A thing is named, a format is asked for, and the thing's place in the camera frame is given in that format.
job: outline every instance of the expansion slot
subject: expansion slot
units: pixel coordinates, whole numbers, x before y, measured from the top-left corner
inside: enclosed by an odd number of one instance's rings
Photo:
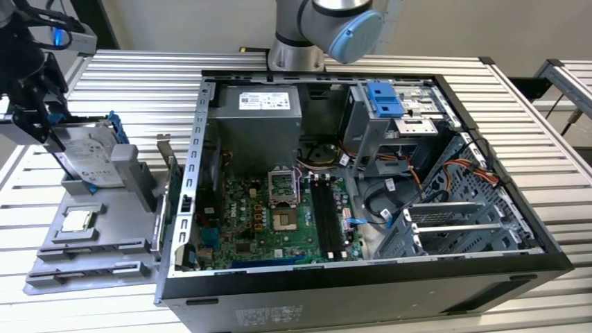
[[[338,259],[345,248],[341,240],[341,226],[337,220],[330,179],[321,176],[310,179],[309,185],[321,254],[328,259]]]

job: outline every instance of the aluminum workbench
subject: aluminum workbench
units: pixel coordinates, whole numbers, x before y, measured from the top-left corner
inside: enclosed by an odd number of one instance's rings
[[[442,74],[576,270],[481,317],[340,332],[592,332],[592,170],[496,65],[477,58],[369,56],[328,71]],[[182,161],[202,69],[265,70],[262,53],[100,51],[68,73],[74,115],[120,115],[140,159],[162,169],[156,134],[170,133]],[[186,332],[152,304],[153,284],[26,296],[25,273],[64,194],[41,147],[16,149],[0,173],[0,332]]]
[[[546,78],[577,109],[592,118],[592,61],[549,59],[534,77]]]

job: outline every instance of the gray robot arm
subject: gray robot arm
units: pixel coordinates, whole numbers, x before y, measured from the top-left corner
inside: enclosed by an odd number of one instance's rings
[[[346,64],[370,51],[382,29],[372,0],[276,0],[276,6],[273,71],[321,71],[322,53]]]

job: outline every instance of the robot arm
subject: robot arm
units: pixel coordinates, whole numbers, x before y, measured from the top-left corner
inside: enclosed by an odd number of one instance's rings
[[[62,31],[65,43],[38,42],[29,31],[33,26]],[[96,36],[73,17],[33,8],[25,0],[0,0],[0,44],[0,98],[5,94],[10,100],[0,117],[0,133],[17,144],[41,143],[49,151],[62,151],[50,121],[52,115],[54,119],[70,115],[64,97],[68,86],[56,57],[42,50],[93,53]]]
[[[276,40],[266,59],[273,71],[322,71],[322,53],[346,64],[370,51],[382,29],[372,0],[276,0],[276,4]]]

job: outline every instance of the black cable clip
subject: black cable clip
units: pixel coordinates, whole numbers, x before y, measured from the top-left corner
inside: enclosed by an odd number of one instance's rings
[[[477,160],[473,160],[473,161],[470,161],[470,164],[469,164],[469,166],[466,167],[466,169],[468,169],[470,172],[474,172],[474,170],[477,170],[480,167],[481,167],[481,165],[480,165],[478,161],[477,161]]]

